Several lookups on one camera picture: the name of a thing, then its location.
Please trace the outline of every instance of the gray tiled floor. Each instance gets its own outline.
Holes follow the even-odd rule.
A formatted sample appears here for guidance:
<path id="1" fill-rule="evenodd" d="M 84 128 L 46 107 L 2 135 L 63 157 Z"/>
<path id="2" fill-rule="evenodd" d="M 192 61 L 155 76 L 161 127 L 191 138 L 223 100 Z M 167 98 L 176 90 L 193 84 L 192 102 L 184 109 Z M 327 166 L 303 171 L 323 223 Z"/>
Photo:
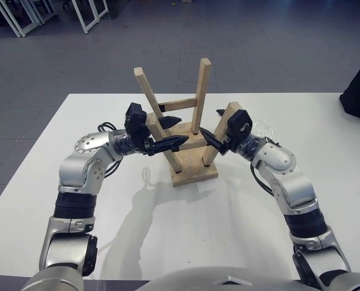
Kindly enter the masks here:
<path id="1" fill-rule="evenodd" d="M 341 92 L 360 68 L 358 0 L 175 3 L 132 0 L 88 35 L 60 2 L 60 20 L 26 38 L 0 27 L 0 194 L 69 93 L 139 93 L 136 66 L 157 93 L 195 92 L 204 56 L 209 92 Z M 0 276 L 0 290 L 24 282 Z"/>

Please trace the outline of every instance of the black joint housing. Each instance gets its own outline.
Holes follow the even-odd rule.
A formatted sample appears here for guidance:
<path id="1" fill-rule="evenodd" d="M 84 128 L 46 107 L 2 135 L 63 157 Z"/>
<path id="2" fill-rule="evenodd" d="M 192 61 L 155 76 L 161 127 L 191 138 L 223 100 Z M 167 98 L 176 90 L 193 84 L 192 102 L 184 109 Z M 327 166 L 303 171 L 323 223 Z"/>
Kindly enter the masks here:
<path id="1" fill-rule="evenodd" d="M 290 233 L 297 238 L 312 238 L 328 230 L 320 209 L 300 215 L 284 215 Z"/>
<path id="2" fill-rule="evenodd" d="M 55 218 L 91 218 L 94 216 L 96 195 L 59 193 L 55 204 Z"/>
<path id="3" fill-rule="evenodd" d="M 88 238 L 87 250 L 84 258 L 84 265 L 82 276 L 89 276 L 95 269 L 96 264 L 96 254 L 98 249 L 96 248 L 96 243 L 98 242 L 98 238 L 96 236 L 90 235 Z"/>

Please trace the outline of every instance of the white table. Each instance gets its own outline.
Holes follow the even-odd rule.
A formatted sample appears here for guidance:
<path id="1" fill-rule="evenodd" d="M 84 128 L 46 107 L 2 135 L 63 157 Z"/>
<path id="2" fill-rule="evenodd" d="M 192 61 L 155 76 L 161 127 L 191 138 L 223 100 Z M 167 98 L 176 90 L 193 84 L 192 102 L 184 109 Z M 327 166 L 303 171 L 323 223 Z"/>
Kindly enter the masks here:
<path id="1" fill-rule="evenodd" d="M 161 102 L 191 97 L 157 95 Z M 271 125 L 274 140 L 295 153 L 360 272 L 360 119 L 343 112 L 335 93 L 208 94 L 202 126 L 213 130 L 215 110 L 230 101 Z M 122 127 L 131 102 L 152 111 L 142 94 L 68 96 L 0 197 L 0 274 L 37 272 L 60 162 L 99 123 Z M 172 114 L 192 118 L 189 109 Z M 99 253 L 90 278 L 153 279 L 196 266 L 246 266 L 298 278 L 284 218 L 248 162 L 228 153 L 215 164 L 218 178 L 173 188 L 163 155 L 125 157 L 98 197 Z"/>

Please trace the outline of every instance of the upside-down wooden stool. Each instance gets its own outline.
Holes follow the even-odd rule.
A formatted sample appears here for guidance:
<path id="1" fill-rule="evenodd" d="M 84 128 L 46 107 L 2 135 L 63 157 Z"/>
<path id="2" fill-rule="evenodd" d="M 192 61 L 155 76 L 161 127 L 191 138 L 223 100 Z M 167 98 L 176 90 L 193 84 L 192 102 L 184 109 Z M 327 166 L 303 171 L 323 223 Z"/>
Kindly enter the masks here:
<path id="1" fill-rule="evenodd" d="M 160 141 L 170 135 L 187 135 L 189 137 L 189 139 L 179 147 L 180 151 L 164 152 L 164 155 L 170 164 L 173 186 L 203 181 L 218 176 L 218 171 L 213 163 L 218 151 L 213 147 L 207 146 L 207 142 L 199 131 L 211 68 L 212 64 L 209 59 L 202 58 L 200 60 L 195 98 L 163 103 L 157 102 L 156 96 L 150 87 L 143 69 L 140 67 L 134 69 L 139 85 L 153 109 L 153 113 L 147 115 L 145 124 L 152 133 L 154 139 Z M 227 109 L 230 107 L 230 110 L 225 111 L 218 128 L 215 130 L 215 134 L 219 134 L 219 136 L 217 135 L 219 140 L 225 138 L 227 120 L 229 117 L 234 114 L 237 108 L 240 109 L 237 102 L 233 103 L 235 103 L 235 106 L 229 104 Z M 158 118 L 164 116 L 162 114 L 163 112 L 186 108 L 193 108 L 192 122 L 177 124 L 171 129 L 166 130 L 161 127 Z"/>

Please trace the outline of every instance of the white table leg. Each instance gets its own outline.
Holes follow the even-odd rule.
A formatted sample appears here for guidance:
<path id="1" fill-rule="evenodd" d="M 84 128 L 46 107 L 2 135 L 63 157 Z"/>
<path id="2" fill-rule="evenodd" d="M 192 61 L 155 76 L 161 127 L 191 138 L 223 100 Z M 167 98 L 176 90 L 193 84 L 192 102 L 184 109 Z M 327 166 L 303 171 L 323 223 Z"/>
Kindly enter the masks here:
<path id="1" fill-rule="evenodd" d="M 76 0 L 71 0 L 71 1 L 72 1 L 72 4 L 73 4 L 73 7 L 75 8 L 76 14 L 78 15 L 79 22 L 82 25 L 84 33 L 88 34 L 88 30 L 87 30 L 87 28 L 86 28 L 86 26 L 84 24 L 84 20 L 83 20 L 83 17 L 81 15 L 81 11 L 79 10 L 78 4 L 76 3 Z"/>
<path id="2" fill-rule="evenodd" d="M 10 28 L 13 30 L 13 32 L 15 33 L 15 35 L 20 38 L 22 35 L 20 34 L 20 31 L 18 30 L 17 26 L 15 26 L 15 24 L 13 23 L 12 19 L 10 19 L 9 15 L 7 14 L 7 12 L 4 10 L 3 5 L 0 4 L 0 11 L 2 13 L 2 15 L 4 16 L 5 20 L 8 22 Z"/>

